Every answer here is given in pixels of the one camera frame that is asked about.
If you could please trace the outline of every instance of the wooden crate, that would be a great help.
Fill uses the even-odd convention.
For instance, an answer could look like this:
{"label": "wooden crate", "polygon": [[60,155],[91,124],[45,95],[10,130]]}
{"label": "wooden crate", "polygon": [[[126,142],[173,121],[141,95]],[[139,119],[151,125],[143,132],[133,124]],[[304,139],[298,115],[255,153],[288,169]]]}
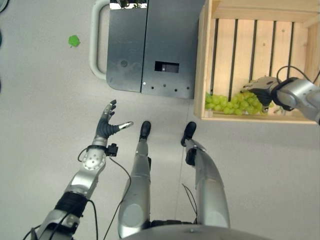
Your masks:
{"label": "wooden crate", "polygon": [[[320,69],[319,0],[206,0],[199,17],[194,115],[203,120],[313,123],[298,110],[267,116],[205,110],[206,93],[233,96],[250,80]],[[299,77],[284,69],[279,78]]]}

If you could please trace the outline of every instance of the white handle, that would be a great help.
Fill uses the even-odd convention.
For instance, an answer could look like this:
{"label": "white handle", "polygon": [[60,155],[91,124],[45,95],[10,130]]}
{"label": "white handle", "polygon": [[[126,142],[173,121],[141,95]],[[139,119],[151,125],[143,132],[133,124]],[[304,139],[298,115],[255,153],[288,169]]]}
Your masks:
{"label": "white handle", "polygon": [[98,31],[99,31],[99,17],[101,9],[110,4],[110,0],[97,0],[92,8],[91,13],[91,33],[89,46],[89,64],[91,71],[99,79],[106,80],[107,75],[101,72],[98,68]]}

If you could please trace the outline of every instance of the grape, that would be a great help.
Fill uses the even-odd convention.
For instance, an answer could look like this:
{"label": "grape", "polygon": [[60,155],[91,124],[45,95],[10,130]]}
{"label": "grape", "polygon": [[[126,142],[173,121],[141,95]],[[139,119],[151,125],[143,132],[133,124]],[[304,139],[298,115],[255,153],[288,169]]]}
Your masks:
{"label": "grape", "polygon": [[215,111],[220,111],[222,109],[222,107],[220,106],[220,105],[216,105],[215,107],[214,107],[214,110]]}
{"label": "grape", "polygon": [[232,102],[230,102],[230,101],[226,104],[226,106],[227,106],[228,108],[230,108],[230,109],[232,109],[232,108],[234,107],[234,105],[233,105]]}
{"label": "grape", "polygon": [[212,103],[214,104],[219,104],[220,103],[220,99],[217,95],[213,95],[212,96]]}
{"label": "grape", "polygon": [[212,103],[212,96],[209,93],[205,94],[205,102],[208,104]]}
{"label": "grape", "polygon": [[[269,107],[272,108],[274,103],[271,102]],[[228,97],[216,94],[205,94],[205,105],[206,110],[212,109],[213,111],[223,112],[224,114],[235,114],[242,115],[244,111],[248,114],[258,114],[262,116],[267,115],[262,112],[262,103],[259,101],[257,96],[249,91],[240,92],[233,96],[230,101]]]}
{"label": "grape", "polygon": [[249,104],[252,104],[254,99],[252,97],[249,97],[247,100],[246,100]]}
{"label": "grape", "polygon": [[256,106],[257,109],[261,110],[262,109],[262,103],[259,102],[258,105]]}
{"label": "grape", "polygon": [[228,101],[228,98],[226,96],[219,95],[218,97],[221,102]]}
{"label": "grape", "polygon": [[253,114],[253,113],[254,113],[254,110],[255,110],[255,108],[254,108],[253,106],[248,106],[248,107],[246,108],[246,111],[247,111],[249,114]]}
{"label": "grape", "polygon": [[204,108],[205,109],[213,109],[215,107],[215,105],[213,104],[213,103],[206,103],[205,105],[204,105]]}
{"label": "grape", "polygon": [[252,114],[257,114],[258,112],[259,112],[259,110],[254,108],[253,111],[252,111]]}
{"label": "grape", "polygon": [[225,108],[223,109],[223,112],[224,112],[224,114],[230,114],[230,108],[225,107]]}
{"label": "grape", "polygon": [[246,101],[242,101],[242,102],[240,103],[240,106],[243,107],[243,108],[246,108],[246,107],[249,106],[249,103],[247,103]]}
{"label": "grape", "polygon": [[227,100],[224,100],[224,101],[220,102],[220,105],[221,105],[221,107],[223,107],[223,108],[226,107],[227,104],[228,104]]}
{"label": "grape", "polygon": [[233,104],[236,104],[238,102],[238,99],[234,96],[233,98],[231,98],[231,102]]}
{"label": "grape", "polygon": [[237,94],[236,98],[238,99],[239,102],[242,102],[243,100],[245,100],[245,97],[242,93]]}
{"label": "grape", "polygon": [[242,115],[242,110],[241,109],[235,109],[234,113],[238,116]]}
{"label": "grape", "polygon": [[250,92],[245,91],[245,92],[243,93],[243,96],[244,96],[244,99],[247,99],[247,98],[250,98],[250,97],[251,97],[251,94],[250,94]]}
{"label": "grape", "polygon": [[259,105],[259,100],[258,99],[254,99],[253,101],[252,101],[252,106],[254,106],[254,107],[257,107],[258,105]]}

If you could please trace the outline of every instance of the gray floor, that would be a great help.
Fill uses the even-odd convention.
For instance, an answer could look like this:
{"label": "gray floor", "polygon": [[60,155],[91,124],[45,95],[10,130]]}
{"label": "gray floor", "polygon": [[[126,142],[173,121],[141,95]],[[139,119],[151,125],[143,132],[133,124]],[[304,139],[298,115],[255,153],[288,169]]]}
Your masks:
{"label": "gray floor", "polygon": [[[316,125],[201,121],[193,101],[116,91],[88,64],[94,0],[15,0],[0,14],[0,232],[22,239],[40,224],[79,168],[104,106],[117,99],[112,123],[134,126],[110,138],[128,170],[140,125],[150,120],[151,218],[192,221],[181,183],[194,187],[180,138],[188,121],[225,183],[233,228],[276,240],[320,239],[320,131]],[[104,69],[108,11],[103,11],[100,65]],[[81,44],[68,46],[77,34]],[[112,162],[92,199],[100,236],[127,180]],[[94,239],[88,206],[75,237]],[[117,239],[113,224],[109,239]]]}

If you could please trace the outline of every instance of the wire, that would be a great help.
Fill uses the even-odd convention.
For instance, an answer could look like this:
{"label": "wire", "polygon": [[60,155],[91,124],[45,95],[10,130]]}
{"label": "wire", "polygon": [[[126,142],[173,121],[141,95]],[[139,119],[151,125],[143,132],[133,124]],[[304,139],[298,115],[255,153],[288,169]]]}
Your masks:
{"label": "wire", "polygon": [[[185,193],[186,193],[186,195],[188,196],[189,201],[190,201],[190,204],[191,204],[191,206],[192,206],[192,208],[193,208],[193,211],[194,211],[194,213],[195,213],[195,216],[197,217],[197,216],[198,216],[198,208],[197,208],[197,203],[196,203],[196,200],[195,200],[195,198],[194,198],[194,195],[192,194],[191,190],[190,190],[186,185],[184,185],[184,184],[182,183],[182,186],[184,187]],[[191,201],[191,198],[190,198],[189,193],[188,193],[187,190],[188,190],[188,191],[190,192],[190,194],[191,194],[191,197],[192,197],[192,199],[193,199],[194,205],[193,205],[193,203],[192,203],[192,201]]]}
{"label": "wire", "polygon": [[80,163],[82,163],[82,161],[80,160],[80,156],[81,156],[81,154],[85,151],[85,150],[87,150],[87,148],[85,148],[85,149],[83,149],[80,153],[79,153],[79,155],[78,155],[78,162],[80,162]]}
{"label": "wire", "polygon": [[121,203],[124,201],[124,199],[125,199],[128,191],[129,191],[129,188],[130,188],[130,186],[131,186],[131,182],[132,182],[131,176],[130,176],[130,174],[128,173],[128,171],[127,171],[123,166],[121,166],[119,163],[117,163],[115,160],[113,160],[111,157],[109,157],[109,159],[110,159],[112,162],[114,162],[115,164],[117,164],[120,168],[122,168],[122,169],[125,171],[125,173],[128,175],[128,177],[129,177],[129,186],[128,186],[128,188],[126,189],[126,191],[125,191],[125,193],[124,193],[121,201],[119,202],[118,206],[116,207],[116,209],[115,209],[115,211],[114,211],[113,217],[112,217],[111,222],[110,222],[110,224],[109,224],[109,226],[108,226],[108,229],[107,229],[106,232],[105,232],[105,235],[104,235],[104,237],[103,237],[103,240],[106,239],[107,234],[108,234],[108,232],[109,232],[109,230],[110,230],[110,227],[111,227],[111,225],[112,225],[112,223],[113,223],[113,221],[114,221],[114,219],[115,219],[115,216],[116,216],[116,214],[117,214],[117,211],[118,211]]}
{"label": "wire", "polygon": [[[33,229],[36,230],[36,229],[40,228],[40,226],[41,226],[41,224],[34,227]],[[24,236],[24,238],[22,240],[26,240],[30,233],[31,233],[31,230]]]}
{"label": "wire", "polygon": [[66,219],[66,217],[71,214],[71,212],[76,209],[77,206],[74,206],[73,209],[71,211],[69,211],[66,215],[64,215],[64,217],[59,221],[59,223],[54,227],[54,229],[51,232],[51,235],[49,237],[49,240],[52,240],[54,234],[56,233],[56,231],[58,230],[58,228],[61,226],[62,222]]}
{"label": "wire", "polygon": [[305,79],[307,79],[309,82],[311,82],[310,79],[307,77],[307,75],[306,75],[303,71],[301,71],[299,68],[297,68],[297,67],[295,67],[295,66],[286,65],[286,66],[281,67],[281,68],[278,70],[278,72],[276,73],[276,80],[277,80],[278,84],[281,83],[281,81],[280,81],[280,79],[279,79],[279,73],[280,73],[280,71],[281,71],[282,69],[285,69],[285,68],[293,68],[293,69],[297,70],[299,73],[301,73],[301,74],[305,77]]}
{"label": "wire", "polygon": [[320,70],[319,70],[318,74],[316,75],[316,77],[315,77],[315,79],[313,81],[313,84],[317,81],[317,78],[319,77],[319,75],[320,75]]}
{"label": "wire", "polygon": [[97,219],[97,210],[94,201],[88,200],[89,203],[92,204],[93,212],[94,212],[94,221],[95,221],[95,239],[98,240],[98,219]]}

